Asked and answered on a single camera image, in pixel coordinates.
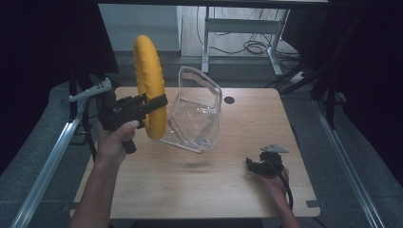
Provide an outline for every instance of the black device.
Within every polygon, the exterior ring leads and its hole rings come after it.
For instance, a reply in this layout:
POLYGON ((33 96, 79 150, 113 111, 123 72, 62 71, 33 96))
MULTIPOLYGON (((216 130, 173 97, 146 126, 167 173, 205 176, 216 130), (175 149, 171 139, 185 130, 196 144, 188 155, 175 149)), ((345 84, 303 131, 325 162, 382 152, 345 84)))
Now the black device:
POLYGON ((256 174, 263 175, 266 178, 275 178, 278 173, 282 172, 283 165, 281 155, 278 153, 261 152, 260 162, 253 162, 251 159, 246 158, 248 170, 256 174))
POLYGON ((259 155, 261 162, 253 162, 251 159, 246 158, 246 165, 248 167, 248 170, 269 179, 279 177, 282 181, 282 184, 284 185, 285 191, 288 194, 288 204, 291 210, 293 210, 293 194, 291 192, 290 185, 288 184, 288 178, 286 180, 281 175, 281 172, 284 169, 284 165, 282 164, 281 155, 279 154, 288 151, 277 145, 265 146, 262 147, 261 150, 263 150, 263 152, 261 152, 259 155))
MULTIPOLYGON (((97 97, 98 120, 104 130, 115 131, 124 123, 138 121, 137 129, 144 127, 145 115, 168 104, 165 94, 150 99, 145 94, 116 101, 116 93, 109 90, 97 97)), ((123 142, 127 154, 136 151, 133 141, 123 142)))

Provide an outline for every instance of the gray floor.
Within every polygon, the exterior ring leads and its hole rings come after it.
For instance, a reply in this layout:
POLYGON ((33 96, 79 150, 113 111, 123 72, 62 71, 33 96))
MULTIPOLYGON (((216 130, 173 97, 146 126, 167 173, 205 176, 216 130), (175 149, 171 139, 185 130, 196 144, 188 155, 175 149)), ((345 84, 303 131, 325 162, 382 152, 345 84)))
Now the gray floor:
MULTIPOLYGON (((121 74, 109 76, 124 86, 134 86, 131 59, 127 56, 118 56, 117 59, 121 74)), ((273 69, 267 62, 264 58, 213 59, 209 76, 222 87, 265 87, 276 80, 273 69)), ((162 57, 162 65, 166 86, 176 86, 179 68, 200 68, 200 59, 162 57)), ((317 218, 298 219, 303 227, 371 227, 308 95, 311 86, 306 85, 291 94, 281 95, 321 209, 317 218)), ((59 85, 51 91, 44 116, 0 178, 0 227, 10 227, 66 123, 67 92, 67 84, 59 85)), ((341 107, 336 108, 335 114, 336 132, 373 199, 385 227, 401 227, 401 186, 373 148, 349 122, 341 107)), ((77 136, 73 140, 78 142, 81 137, 77 136)), ((29 227, 66 227, 69 224, 68 209, 74 206, 72 202, 88 159, 89 150, 86 145, 70 145, 67 148, 29 227)), ((111 221, 115 227, 179 227, 180 224, 181 227, 236 227, 237 224, 252 228, 279 225, 275 218, 258 221, 133 222, 130 219, 111 221)))

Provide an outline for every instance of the transparent plastic bag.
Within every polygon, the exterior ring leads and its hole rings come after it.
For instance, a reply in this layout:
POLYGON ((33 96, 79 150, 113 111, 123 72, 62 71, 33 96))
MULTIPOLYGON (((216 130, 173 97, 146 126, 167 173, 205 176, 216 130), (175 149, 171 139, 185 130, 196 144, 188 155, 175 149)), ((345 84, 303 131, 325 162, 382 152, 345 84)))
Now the transparent plastic bag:
POLYGON ((160 141, 197 153, 212 149, 220 133, 221 88, 199 70, 187 66, 179 72, 179 88, 160 141))

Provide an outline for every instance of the metal rod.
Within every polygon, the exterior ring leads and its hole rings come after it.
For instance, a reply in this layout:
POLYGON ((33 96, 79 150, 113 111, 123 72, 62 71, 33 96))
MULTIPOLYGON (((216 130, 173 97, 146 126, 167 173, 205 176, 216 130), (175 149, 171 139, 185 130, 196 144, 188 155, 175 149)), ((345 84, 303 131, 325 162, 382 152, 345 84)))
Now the metal rod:
POLYGON ((204 44, 202 47, 201 54, 201 72, 208 73, 208 55, 210 54, 210 50, 208 48, 208 32, 209 32, 209 22, 210 20, 210 8, 205 7, 205 16, 204 16, 204 44))
POLYGON ((326 131, 326 134, 331 141, 331 144, 341 161, 341 166, 343 167, 346 176, 353 187, 355 195, 361 204, 361 207, 364 211, 367 220, 370 222, 371 227, 385 227, 378 211, 374 205, 374 202, 368 193, 365 186, 362 184, 361 179, 359 178, 358 174, 356 173, 353 164, 351 163, 349 156, 347 155, 346 150, 344 149, 343 144, 341 143, 336 131, 332 129, 329 123, 326 120, 325 110, 323 109, 320 101, 313 100, 314 108, 317 112, 318 117, 320 118, 320 122, 322 123, 323 128, 326 131))
MULTIPOLYGON (((85 104, 86 101, 81 101, 79 106, 85 104)), ((14 219, 11 227, 25 228, 28 227, 30 220, 33 217, 42 197, 44 196, 48 185, 56 171, 60 160, 65 154, 66 148, 74 135, 74 132, 83 117, 83 112, 79 111, 76 119, 71 123, 66 123, 65 128, 59 136, 56 144, 51 150, 44 167, 36 178, 35 183, 30 188, 26 200, 20 208, 17 216, 14 219)))
POLYGON ((282 70, 281 67, 279 66, 279 61, 278 57, 276 55, 276 50, 278 47, 278 42, 279 39, 281 38, 282 31, 284 30, 284 25, 285 21, 287 20, 287 15, 289 10, 288 9, 283 9, 282 10, 283 14, 281 18, 278 21, 278 28, 275 34, 275 38, 273 39, 273 44, 267 49, 267 55, 269 56, 270 62, 272 63, 273 70, 275 71, 275 74, 277 77, 282 77, 282 70))

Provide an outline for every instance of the wooden table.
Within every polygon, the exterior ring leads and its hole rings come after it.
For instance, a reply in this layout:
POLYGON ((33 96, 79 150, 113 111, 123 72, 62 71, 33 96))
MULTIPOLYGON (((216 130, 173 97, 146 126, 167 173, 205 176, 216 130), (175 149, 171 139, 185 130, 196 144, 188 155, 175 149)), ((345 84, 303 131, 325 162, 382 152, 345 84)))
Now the wooden table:
MULTIPOLYGON (((169 104, 178 89, 166 88, 169 104)), ((135 96, 136 87, 120 87, 117 97, 135 96)), ((260 148, 277 144, 290 170, 297 217, 315 217, 318 207, 280 97, 271 88, 222 88, 221 133, 214 149, 201 154, 147 138, 137 130, 137 151, 121 166, 112 203, 112 219, 268 218, 277 211, 245 158, 259 161, 260 148)), ((89 161, 75 201, 79 201, 92 168, 89 161)))

